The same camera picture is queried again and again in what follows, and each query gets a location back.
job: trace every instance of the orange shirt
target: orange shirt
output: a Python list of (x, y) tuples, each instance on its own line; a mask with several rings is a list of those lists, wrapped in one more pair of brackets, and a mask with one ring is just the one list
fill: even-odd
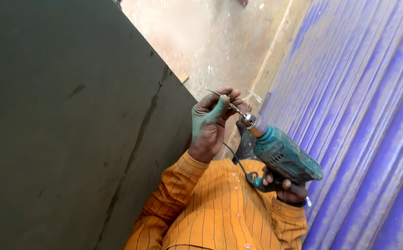
[[(264, 163), (242, 160), (246, 171)], [(301, 249), (304, 208), (261, 193), (230, 159), (203, 164), (187, 152), (161, 176), (136, 220), (125, 250)]]

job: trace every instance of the black electrical cable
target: black electrical cable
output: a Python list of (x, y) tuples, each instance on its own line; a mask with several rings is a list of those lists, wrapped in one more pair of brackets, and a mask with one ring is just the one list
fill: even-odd
[(253, 180), (254, 180), (254, 177), (258, 177), (258, 173), (257, 172), (247, 173), (246, 170), (244, 169), (243, 165), (241, 164), (240, 160), (235, 155), (234, 151), (231, 149), (231, 147), (229, 147), (225, 142), (223, 142), (223, 144), (231, 151), (231, 153), (237, 159), (237, 162), (238, 162), (238, 164), (240, 164), (240, 167), (243, 170), (244, 176), (246, 177), (246, 181), (249, 183), (249, 185), (254, 186)]

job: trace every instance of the teal power drill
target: teal power drill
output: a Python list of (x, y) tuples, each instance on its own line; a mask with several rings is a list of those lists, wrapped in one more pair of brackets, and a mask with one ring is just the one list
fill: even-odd
[(257, 138), (254, 154), (273, 171), (274, 181), (267, 186), (263, 185), (263, 179), (258, 177), (257, 172), (246, 173), (246, 180), (257, 190), (283, 190), (284, 179), (300, 184), (312, 180), (320, 181), (323, 178), (320, 165), (283, 131), (259, 121), (258, 117), (251, 113), (244, 114), (241, 122)]

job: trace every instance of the corrugated metal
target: corrugated metal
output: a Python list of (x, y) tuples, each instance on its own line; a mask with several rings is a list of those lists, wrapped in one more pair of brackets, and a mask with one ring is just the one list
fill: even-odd
[(305, 249), (403, 249), (403, 0), (314, 0), (263, 119), (324, 171)]

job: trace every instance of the paint-stained hand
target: paint-stained hand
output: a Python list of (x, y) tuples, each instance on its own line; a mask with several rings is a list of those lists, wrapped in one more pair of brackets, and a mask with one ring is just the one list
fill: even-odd
[[(265, 166), (263, 169), (263, 185), (267, 186), (274, 181), (271, 170)], [(277, 197), (287, 203), (302, 203), (308, 195), (305, 184), (296, 185), (290, 180), (285, 179), (282, 182), (283, 190), (277, 191)]]
[(209, 163), (220, 151), (225, 139), (226, 120), (236, 113), (229, 104), (238, 106), (243, 100), (232, 87), (211, 93), (192, 108), (192, 144), (189, 155), (196, 161)]

